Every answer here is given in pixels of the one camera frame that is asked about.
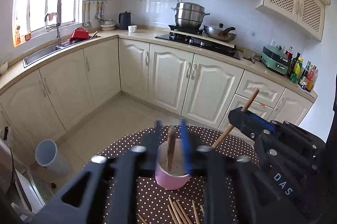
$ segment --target pink cup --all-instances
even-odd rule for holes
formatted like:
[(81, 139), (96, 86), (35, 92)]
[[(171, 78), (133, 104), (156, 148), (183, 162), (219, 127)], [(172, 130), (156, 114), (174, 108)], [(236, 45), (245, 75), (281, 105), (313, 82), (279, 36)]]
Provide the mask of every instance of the pink cup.
[(168, 141), (165, 141), (158, 148), (155, 177), (159, 186), (166, 190), (176, 190), (183, 187), (191, 177), (184, 170), (181, 139), (176, 138), (171, 173), (167, 172), (167, 147)]

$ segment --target round table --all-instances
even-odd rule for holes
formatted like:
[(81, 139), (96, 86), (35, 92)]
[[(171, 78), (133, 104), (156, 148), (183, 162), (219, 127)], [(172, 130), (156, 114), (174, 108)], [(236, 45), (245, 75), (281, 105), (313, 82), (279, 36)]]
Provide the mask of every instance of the round table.
[[(162, 127), (163, 134), (161, 142), (167, 140), (168, 129), (168, 126)], [(216, 130), (197, 126), (187, 126), (187, 130), (199, 134), (203, 145), (209, 146), (211, 146), (222, 133)], [(143, 131), (125, 136), (109, 145), (101, 153), (99, 153), (99, 155), (106, 156), (107, 158), (119, 156), (127, 151), (130, 147), (138, 145), (143, 134), (154, 131), (155, 128), (148, 128)], [(232, 135), (229, 135), (220, 145), (218, 145), (216, 150), (230, 157), (247, 155), (250, 157), (252, 162), (258, 162), (258, 157), (254, 149), (245, 141)], [(193, 223), (196, 223), (192, 208), (192, 199), (194, 199), (199, 221), (200, 223), (203, 223), (203, 213), (201, 212), (200, 205), (203, 205), (204, 183), (204, 178), (191, 177), (191, 179), (182, 188), (178, 190), (167, 191), (156, 183), (155, 178), (139, 177), (137, 179), (137, 213), (139, 213), (148, 224), (174, 224), (167, 207), (169, 204), (168, 197), (170, 196), (172, 201), (180, 201), (190, 220)], [(228, 187), (231, 187), (231, 179), (227, 179), (225, 183), (228, 185)], [(112, 199), (113, 195), (113, 186), (114, 185), (112, 183), (107, 196), (104, 217), (107, 216), (109, 212), (110, 200)], [(237, 223), (235, 198), (233, 196), (230, 198), (232, 202), (231, 211), (233, 223)]]

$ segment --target white mug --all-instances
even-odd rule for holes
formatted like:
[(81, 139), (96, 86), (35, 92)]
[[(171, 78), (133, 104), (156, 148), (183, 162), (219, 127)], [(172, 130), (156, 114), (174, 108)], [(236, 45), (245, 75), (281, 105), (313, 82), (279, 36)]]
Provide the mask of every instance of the white mug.
[(137, 26), (129, 26), (128, 28), (129, 28), (129, 33), (136, 32), (137, 30)]

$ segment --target stainless steel pot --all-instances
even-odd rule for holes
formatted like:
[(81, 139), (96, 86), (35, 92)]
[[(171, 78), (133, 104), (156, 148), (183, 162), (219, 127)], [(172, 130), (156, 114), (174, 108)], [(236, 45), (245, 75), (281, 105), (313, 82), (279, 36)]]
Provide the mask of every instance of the stainless steel pot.
[(203, 23), (203, 17), (210, 15), (209, 13), (204, 13), (205, 8), (194, 3), (183, 3), (182, 0), (179, 2), (176, 8), (171, 8), (175, 11), (175, 21), (176, 25), (185, 28), (200, 28)]
[(231, 30), (235, 30), (235, 27), (228, 27), (223, 29), (223, 24), (219, 24), (219, 27), (216, 26), (203, 26), (204, 32), (211, 38), (223, 41), (231, 42), (235, 39), (236, 34), (229, 33)]

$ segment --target white bin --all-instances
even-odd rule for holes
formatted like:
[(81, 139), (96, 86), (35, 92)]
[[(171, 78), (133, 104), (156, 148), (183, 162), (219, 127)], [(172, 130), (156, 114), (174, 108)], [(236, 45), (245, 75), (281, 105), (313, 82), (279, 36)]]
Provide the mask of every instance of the white bin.
[(39, 165), (58, 176), (67, 175), (71, 171), (70, 164), (51, 139), (45, 139), (38, 144), (35, 150), (35, 159)]

